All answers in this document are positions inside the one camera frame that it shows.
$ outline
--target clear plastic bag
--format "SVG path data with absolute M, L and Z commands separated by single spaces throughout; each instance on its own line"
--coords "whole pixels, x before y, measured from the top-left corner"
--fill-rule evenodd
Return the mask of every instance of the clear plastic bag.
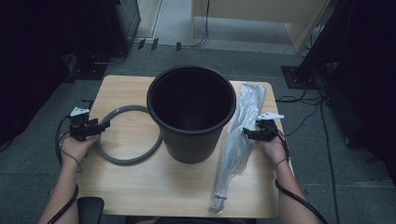
M 224 202 L 227 199 L 227 188 L 231 180 L 247 167 L 254 141 L 243 134 L 243 128 L 256 129 L 256 119 L 260 115 L 264 97 L 264 86 L 249 83 L 242 85 L 235 113 L 230 120 L 227 136 L 221 147 L 210 213 L 219 214 L 223 211 Z

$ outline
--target black plastic bin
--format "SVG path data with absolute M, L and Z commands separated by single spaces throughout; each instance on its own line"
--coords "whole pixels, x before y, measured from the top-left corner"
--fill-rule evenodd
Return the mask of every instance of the black plastic bin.
M 169 154 L 184 163 L 213 153 L 236 107 L 231 83 L 215 70 L 182 66 L 157 76 L 148 88 L 148 112 L 160 126 Z

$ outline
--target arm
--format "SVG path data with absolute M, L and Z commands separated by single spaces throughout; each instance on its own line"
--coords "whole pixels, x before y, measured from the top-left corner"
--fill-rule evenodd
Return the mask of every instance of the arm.
M 56 183 L 55 189 L 49 198 L 49 202 L 41 215 L 38 223 L 49 222 L 55 214 L 64 207 L 65 204 L 72 198 L 76 183 L 78 164 L 70 156 L 74 157 L 78 162 L 84 159 L 90 146 L 99 139 L 99 135 L 93 136 L 85 142 L 79 142 L 74 138 L 67 136 L 64 139 L 62 145 L 62 161 L 63 166 L 59 174 L 58 182 Z M 56 223 L 78 223 L 78 207 L 77 202 L 61 216 Z
M 282 161 L 286 158 L 286 153 L 280 139 L 276 137 L 271 142 L 258 141 L 257 144 L 265 150 L 272 164 L 277 164 L 276 178 L 280 186 L 306 200 L 289 164 L 287 161 Z M 282 192 L 278 194 L 278 206 L 281 223 L 318 223 L 317 218 L 311 211 Z

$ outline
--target person's right hand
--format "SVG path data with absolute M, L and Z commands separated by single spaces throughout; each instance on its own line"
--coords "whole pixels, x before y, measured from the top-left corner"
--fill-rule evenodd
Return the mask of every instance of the person's right hand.
M 66 136 L 64 142 L 62 143 L 62 162 L 63 165 L 67 163 L 77 165 L 76 161 L 74 161 L 70 156 L 75 158 L 78 162 L 81 162 L 85 155 L 88 152 L 88 149 L 99 139 L 99 135 L 94 135 L 91 138 L 88 138 L 84 142 L 79 142 L 78 140 L 74 139 L 73 137 Z
M 273 165 L 286 158 L 285 148 L 283 148 L 282 141 L 279 137 L 275 137 L 270 142 L 256 141 L 256 144 L 264 149 Z

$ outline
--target chair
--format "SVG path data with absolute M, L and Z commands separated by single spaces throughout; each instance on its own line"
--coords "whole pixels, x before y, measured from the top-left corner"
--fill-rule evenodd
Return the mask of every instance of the chair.
M 97 197 L 83 197 L 77 200 L 80 224 L 99 224 L 105 201 Z

